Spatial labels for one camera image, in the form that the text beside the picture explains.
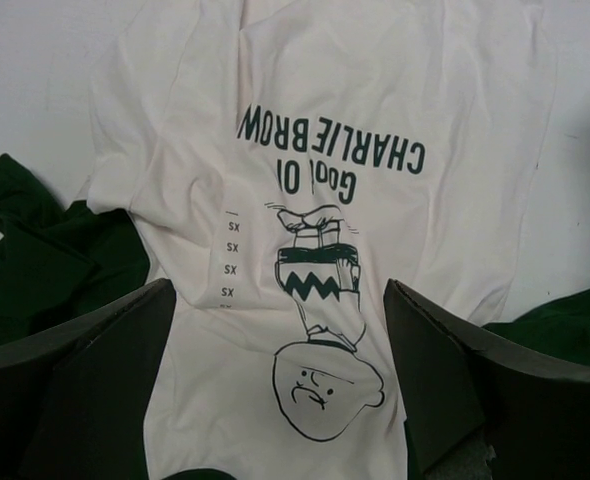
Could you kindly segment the white green-sleeved Charlie Brown shirt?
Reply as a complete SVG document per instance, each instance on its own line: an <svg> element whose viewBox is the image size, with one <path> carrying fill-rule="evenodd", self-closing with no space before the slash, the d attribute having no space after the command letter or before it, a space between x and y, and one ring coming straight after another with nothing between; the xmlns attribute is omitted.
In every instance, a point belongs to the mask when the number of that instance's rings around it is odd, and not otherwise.
<svg viewBox="0 0 590 480"><path fill-rule="evenodd" d="M514 279L564 94L552 1L149 1L89 79L94 165L61 208L0 157L0 346L172 282L101 479L405 479L384 292L477 325Z"/></svg>

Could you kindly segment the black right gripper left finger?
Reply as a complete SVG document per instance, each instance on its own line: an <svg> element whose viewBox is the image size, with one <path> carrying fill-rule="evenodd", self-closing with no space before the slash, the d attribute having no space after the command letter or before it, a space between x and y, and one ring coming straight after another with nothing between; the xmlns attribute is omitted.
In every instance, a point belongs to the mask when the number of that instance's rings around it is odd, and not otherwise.
<svg viewBox="0 0 590 480"><path fill-rule="evenodd" d="M0 347L0 479L145 479L143 422L175 310L156 280Z"/></svg>

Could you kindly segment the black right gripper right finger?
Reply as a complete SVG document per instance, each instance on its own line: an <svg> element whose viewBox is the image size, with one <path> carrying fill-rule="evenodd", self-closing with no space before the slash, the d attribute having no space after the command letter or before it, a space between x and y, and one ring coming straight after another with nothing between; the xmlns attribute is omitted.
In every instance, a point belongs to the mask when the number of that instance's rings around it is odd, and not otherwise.
<svg viewBox="0 0 590 480"><path fill-rule="evenodd" d="M590 479L590 366L384 293L415 479Z"/></svg>

